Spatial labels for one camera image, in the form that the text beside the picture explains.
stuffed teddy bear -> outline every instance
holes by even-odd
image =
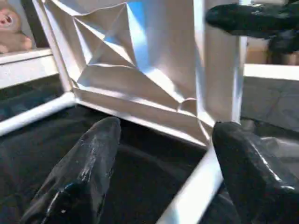
[[[0,0],[0,54],[29,50],[32,41],[21,31],[21,18],[7,0]]]

teddy bear face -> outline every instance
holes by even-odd
[[[0,10],[0,32],[16,33],[21,30],[21,19],[9,8]]]

white plastic tray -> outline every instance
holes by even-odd
[[[204,1],[33,2],[78,103],[201,145],[239,119],[239,40],[205,29]]]

white rod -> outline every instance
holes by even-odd
[[[157,224],[197,224],[217,193],[223,177],[213,145],[202,158]]]
[[[75,95],[66,92],[57,99],[0,122],[0,136],[29,125],[60,110],[74,106]]]

white shelf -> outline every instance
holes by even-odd
[[[35,49],[0,56],[0,89],[57,73],[50,49]]]

